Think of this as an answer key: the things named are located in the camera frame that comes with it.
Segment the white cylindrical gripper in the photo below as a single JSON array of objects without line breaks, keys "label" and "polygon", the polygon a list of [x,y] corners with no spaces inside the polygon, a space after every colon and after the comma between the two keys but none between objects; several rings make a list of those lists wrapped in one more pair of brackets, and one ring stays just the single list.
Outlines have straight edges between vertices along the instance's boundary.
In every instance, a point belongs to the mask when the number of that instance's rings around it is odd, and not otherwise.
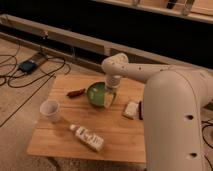
[{"label": "white cylindrical gripper", "polygon": [[[107,75],[106,76],[106,86],[109,88],[118,88],[120,85],[121,76],[118,75]],[[113,89],[112,93],[110,90],[105,90],[105,98],[104,98],[104,106],[106,108],[110,107],[110,105],[114,103],[117,96],[117,89]]]}]

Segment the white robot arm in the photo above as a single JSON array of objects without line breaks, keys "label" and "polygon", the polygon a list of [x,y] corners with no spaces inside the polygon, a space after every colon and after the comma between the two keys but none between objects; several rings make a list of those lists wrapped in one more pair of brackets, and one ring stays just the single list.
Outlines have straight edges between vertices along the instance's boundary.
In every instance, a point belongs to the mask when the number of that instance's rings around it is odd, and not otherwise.
[{"label": "white robot arm", "polygon": [[213,74],[177,65],[131,63],[124,53],[102,62],[106,87],[123,77],[145,85],[147,171],[205,171],[201,108],[213,100]]}]

